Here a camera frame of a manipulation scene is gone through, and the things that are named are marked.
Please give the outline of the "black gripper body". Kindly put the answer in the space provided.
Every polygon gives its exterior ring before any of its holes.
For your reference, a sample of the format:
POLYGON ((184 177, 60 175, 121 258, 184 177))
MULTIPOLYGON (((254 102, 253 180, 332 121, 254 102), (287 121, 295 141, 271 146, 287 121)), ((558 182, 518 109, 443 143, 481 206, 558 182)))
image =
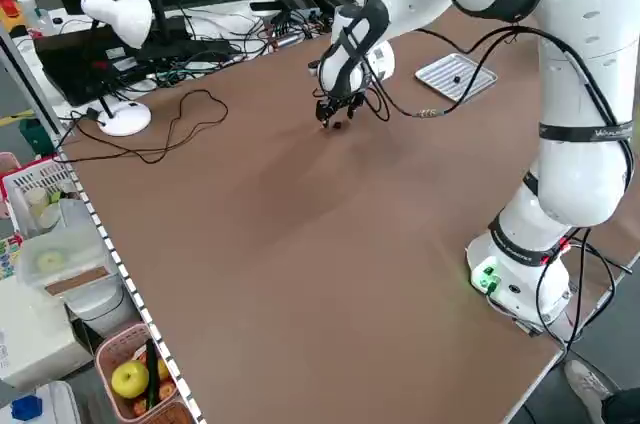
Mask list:
POLYGON ((346 112, 347 112, 347 105, 349 103, 349 100, 354 95, 364 95, 364 94, 362 92, 358 92, 358 93, 354 93, 354 94, 351 94, 351 95, 349 95, 347 97, 343 97, 343 98, 334 98, 334 97, 323 96, 323 97, 319 97, 317 99, 316 103, 317 102, 331 102, 333 104, 334 109, 335 109, 335 114, 338 113, 343 108, 345 108, 346 112))

